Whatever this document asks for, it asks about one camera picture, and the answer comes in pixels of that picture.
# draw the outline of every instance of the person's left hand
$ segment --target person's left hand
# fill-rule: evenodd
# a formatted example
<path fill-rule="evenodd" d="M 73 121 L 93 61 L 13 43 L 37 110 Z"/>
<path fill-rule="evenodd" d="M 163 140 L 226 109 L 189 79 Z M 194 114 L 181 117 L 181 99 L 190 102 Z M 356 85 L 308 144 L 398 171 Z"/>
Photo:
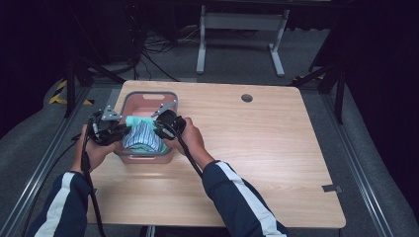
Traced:
<path fill-rule="evenodd" d="M 77 141 L 76 145 L 76 153 L 74 155 L 74 163 L 71 167 L 71 171 L 76 171 L 81 174 L 83 174 L 83 171 L 81 170 L 81 152 L 83 150 L 83 141 L 84 137 L 86 136 L 86 128 L 87 125 L 84 124 L 83 128 L 81 129 L 81 135 L 80 138 Z M 90 172 L 92 172 L 94 169 L 96 169 L 102 162 L 105 160 L 105 157 L 113 152 L 117 148 L 117 143 L 114 142 L 109 146 L 100 146 L 96 144 L 93 140 L 89 139 L 86 144 L 86 152 L 89 155 L 90 160 Z"/>

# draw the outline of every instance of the plastic bin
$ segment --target plastic bin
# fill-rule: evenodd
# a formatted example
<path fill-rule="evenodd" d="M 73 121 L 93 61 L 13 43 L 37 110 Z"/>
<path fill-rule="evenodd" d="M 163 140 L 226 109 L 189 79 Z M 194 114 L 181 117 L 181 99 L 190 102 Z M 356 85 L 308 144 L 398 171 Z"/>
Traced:
<path fill-rule="evenodd" d="M 120 123 L 126 123 L 127 116 L 151 117 L 161 104 L 178 101 L 176 94 L 172 92 L 131 92 L 126 95 L 120 115 L 123 116 Z M 177 105 L 170 110 L 177 113 Z M 161 152 L 134 152 L 124 148 L 123 143 L 119 142 L 118 148 L 114 151 L 124 163 L 127 164 L 167 164 L 172 161 L 174 151 L 166 147 Z"/>

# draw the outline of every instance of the table top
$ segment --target table top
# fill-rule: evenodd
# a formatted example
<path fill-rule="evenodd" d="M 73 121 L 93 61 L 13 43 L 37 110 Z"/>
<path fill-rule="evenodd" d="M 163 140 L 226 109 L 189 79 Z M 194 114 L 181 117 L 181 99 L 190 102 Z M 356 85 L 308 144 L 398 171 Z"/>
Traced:
<path fill-rule="evenodd" d="M 127 81 L 132 91 L 171 91 L 206 149 L 262 195 L 287 227 L 342 228 L 346 220 L 301 94 L 294 87 Z M 244 94 L 253 101 L 243 102 Z M 104 223 L 223 226 L 200 177 L 177 151 L 169 164 L 125 164 L 110 154 L 92 172 Z M 95 222 L 89 205 L 89 222 Z"/>

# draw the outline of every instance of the white stripe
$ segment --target white stripe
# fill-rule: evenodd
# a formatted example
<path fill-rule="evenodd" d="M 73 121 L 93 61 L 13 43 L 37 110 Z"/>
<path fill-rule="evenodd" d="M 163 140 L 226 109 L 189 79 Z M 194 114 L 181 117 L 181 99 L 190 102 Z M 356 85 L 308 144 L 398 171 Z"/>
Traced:
<path fill-rule="evenodd" d="M 286 234 L 282 234 L 277 229 L 277 219 L 275 216 L 265 207 L 264 204 L 259 201 L 259 199 L 252 193 L 252 191 L 246 187 L 243 180 L 236 173 L 234 173 L 227 164 L 223 162 L 217 162 L 215 164 L 221 168 L 227 178 L 233 182 L 233 184 L 243 195 L 244 199 L 246 199 L 250 209 L 252 209 L 253 213 L 256 215 L 256 218 L 258 218 L 261 223 L 263 235 L 287 236 Z"/>
<path fill-rule="evenodd" d="M 68 194 L 70 194 L 70 183 L 73 177 L 73 173 L 65 173 L 62 177 L 61 189 L 53 199 L 51 206 L 46 213 L 46 222 L 41 226 L 37 234 L 35 234 L 36 237 L 53 236 L 55 233 L 56 227 L 61 219 L 62 210 L 64 209 Z"/>

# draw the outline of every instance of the navy jacket sleeve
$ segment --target navy jacket sleeve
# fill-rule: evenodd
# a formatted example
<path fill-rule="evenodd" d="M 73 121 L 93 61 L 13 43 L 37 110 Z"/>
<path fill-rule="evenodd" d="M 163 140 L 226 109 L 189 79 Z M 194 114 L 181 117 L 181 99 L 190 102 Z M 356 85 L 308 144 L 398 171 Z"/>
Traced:
<path fill-rule="evenodd" d="M 81 174 L 67 172 L 57 177 L 27 236 L 84 236 L 89 194 Z"/>
<path fill-rule="evenodd" d="M 287 228 L 276 219 L 256 189 L 228 164 L 214 161 L 206 165 L 203 184 L 232 236 L 287 236 Z"/>

